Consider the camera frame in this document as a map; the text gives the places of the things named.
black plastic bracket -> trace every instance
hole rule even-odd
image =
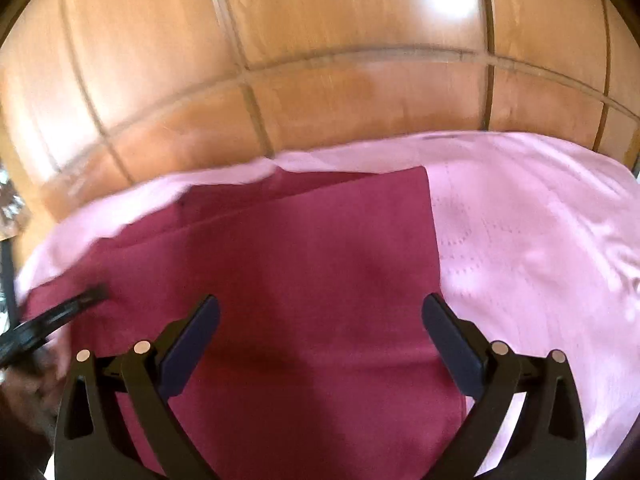
[[[474,478],[518,392],[527,395],[506,452],[478,478],[584,480],[582,410],[564,352],[540,358],[516,354],[502,341],[489,343],[436,294],[425,298],[422,320],[458,389],[476,400],[424,480]]]
[[[56,477],[63,480],[219,480],[184,433],[167,404],[180,394],[220,321],[208,296],[190,316],[170,323],[153,342],[120,356],[88,350],[69,373],[56,431]],[[127,392],[165,476],[140,462],[116,392]]]

pink fabric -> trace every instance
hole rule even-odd
[[[220,301],[171,407],[223,479],[414,480],[462,423],[464,397],[420,322],[440,291],[424,168],[192,187],[92,245],[27,314],[98,282],[110,297],[72,324],[74,353],[126,351],[208,292]],[[124,414],[154,466],[130,401]]]
[[[567,352],[592,478],[640,411],[640,186],[615,161],[562,140],[420,134],[162,177],[60,224],[21,272],[18,292],[24,297],[94,240],[193,184],[251,182],[276,167],[385,173],[413,166],[429,173],[442,290],[453,310],[518,352]],[[501,456],[517,409],[484,468]]]

panel groove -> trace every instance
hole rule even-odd
[[[611,81],[611,32],[609,29],[609,13],[607,12],[607,0],[600,0],[602,2],[602,12],[604,15],[604,31],[607,37],[607,71],[604,77],[604,95],[609,96],[609,85]],[[600,124],[598,126],[598,133],[593,141],[593,151],[597,152],[600,149],[600,142],[602,141],[602,134],[604,133],[604,127],[607,123],[607,114],[609,113],[609,107],[604,105],[602,107],[602,116],[600,117]]]
[[[231,50],[236,65],[240,69],[240,75],[236,79],[241,82],[240,86],[242,90],[242,97],[244,98],[244,104],[249,113],[249,117],[251,117],[251,122],[254,125],[255,135],[258,137],[258,142],[260,142],[264,155],[269,158],[273,158],[274,149],[271,139],[269,138],[269,134],[264,127],[264,120],[262,118],[260,105],[255,98],[251,84],[246,79],[246,74],[249,70],[249,63],[244,49],[242,48],[240,34],[238,33],[238,26],[236,25],[236,21],[229,7],[229,0],[213,0],[213,4],[216,8],[218,19],[225,30],[225,34],[231,42]]]
[[[484,3],[484,22],[486,24],[486,49],[490,55],[495,54],[495,24],[494,4],[492,0],[482,0]],[[491,121],[491,111],[494,104],[495,67],[487,65],[486,69],[486,100],[484,102],[484,117],[482,129],[488,130]]]
[[[241,88],[242,97],[244,97],[244,104],[246,105],[246,109],[249,111],[252,123],[254,124],[254,130],[258,135],[258,140],[264,150],[264,154],[269,158],[273,158],[275,156],[275,150],[273,149],[273,144],[271,143],[267,129],[264,127],[262,111],[258,105],[258,100],[255,98],[254,89],[248,83],[242,84]]]
[[[236,27],[236,22],[231,14],[231,10],[229,9],[228,0],[212,0],[213,6],[216,9],[216,15],[218,16],[218,21],[220,25],[223,27],[225,31],[225,35],[231,44],[231,51],[234,56],[234,61],[236,65],[241,71],[247,70],[247,60],[244,54],[244,50],[242,49],[242,43],[240,41],[240,36],[238,35],[238,29]]]
[[[102,124],[100,117],[98,117],[98,113],[95,109],[94,102],[92,101],[91,96],[89,95],[86,83],[84,81],[84,78],[82,77],[82,71],[80,69],[80,63],[78,61],[78,53],[76,52],[76,48],[74,46],[74,42],[71,35],[71,24],[69,22],[69,10],[66,4],[66,0],[60,0],[60,14],[62,16],[63,37],[65,38],[66,47],[69,50],[69,58],[71,60],[71,67],[74,73],[74,78],[76,80],[76,84],[78,85],[78,89],[82,96],[84,105],[86,106],[86,109],[91,117],[91,120],[94,122],[96,130],[100,134],[100,143],[104,145],[104,147],[108,150],[110,155],[113,157],[115,165],[122,172],[125,179],[129,182],[130,185],[133,185],[135,184],[133,181],[133,178],[131,177],[129,171],[127,171],[127,168],[125,167],[123,161],[120,160],[120,157],[116,153],[116,150],[114,149],[114,147],[108,141],[107,132],[105,131],[104,125]]]
[[[117,136],[119,133],[123,132],[130,126],[137,124],[139,122],[148,120],[149,117],[160,115],[166,113],[168,110],[171,110],[175,106],[179,105],[180,102],[188,100],[194,95],[200,94],[201,92],[210,91],[214,88],[225,89],[230,86],[248,86],[257,78],[261,78],[263,76],[274,75],[277,73],[281,73],[284,71],[294,71],[294,70],[304,70],[310,68],[318,68],[327,65],[331,65],[332,63],[340,63],[340,62],[376,62],[376,61],[392,61],[392,60],[405,60],[405,59],[419,59],[419,60],[429,60],[433,62],[469,62],[469,63],[478,63],[488,65],[489,68],[498,67],[506,70],[525,72],[531,75],[539,76],[545,79],[549,79],[555,82],[558,82],[564,86],[569,86],[570,88],[575,88],[597,100],[603,102],[610,108],[618,110],[620,113],[635,119],[640,122],[640,118],[632,113],[628,108],[614,101],[598,92],[597,90],[590,88],[589,86],[581,83],[575,79],[572,79],[568,76],[564,76],[562,74],[553,72],[546,68],[538,67],[535,65],[527,64],[521,61],[515,61],[513,59],[500,57],[500,56],[491,56],[487,53],[470,53],[470,52],[460,52],[457,50],[441,50],[441,49],[433,49],[433,48],[420,48],[420,47],[411,47],[411,48],[381,48],[374,50],[347,50],[344,52],[335,51],[330,54],[324,54],[323,56],[313,57],[309,59],[296,60],[291,61],[285,64],[280,64],[277,66],[272,66],[269,68],[263,68],[261,70],[250,70],[246,72],[242,72],[240,75],[235,75],[231,78],[222,78],[210,80],[208,82],[204,82],[202,84],[190,87],[185,89],[183,92],[178,94],[177,96],[172,96],[162,102],[158,103],[153,107],[149,107],[145,110],[141,110],[140,113],[136,114],[134,117],[127,120],[125,123],[121,123],[116,126],[110,132],[110,137]],[[252,99],[255,99],[253,91],[246,94],[248,104],[252,102]],[[252,115],[252,121],[257,128],[264,128],[262,124],[262,115],[260,110],[258,109],[257,103],[251,104],[253,109],[249,110],[249,113]],[[258,138],[260,142],[265,146],[269,146],[265,142],[266,131],[264,129],[257,130]]]

pink bedsheet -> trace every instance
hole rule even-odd
[[[385,173],[414,166],[429,174],[442,290],[456,314],[517,352],[568,354],[593,478],[640,411],[640,186],[615,161],[562,140],[418,134],[161,177],[57,226],[20,273],[18,295],[193,184],[251,182],[276,167]],[[512,408],[483,469],[506,446],[520,404]]]

bed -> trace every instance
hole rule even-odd
[[[582,355],[592,478],[640,410],[640,48],[623,15],[620,0],[31,0],[0,50],[5,163],[35,213],[21,294],[192,184],[424,166],[459,315],[521,352]],[[541,249],[505,283],[519,243]],[[545,270],[558,258],[562,278]],[[516,319],[523,298],[536,309]]]

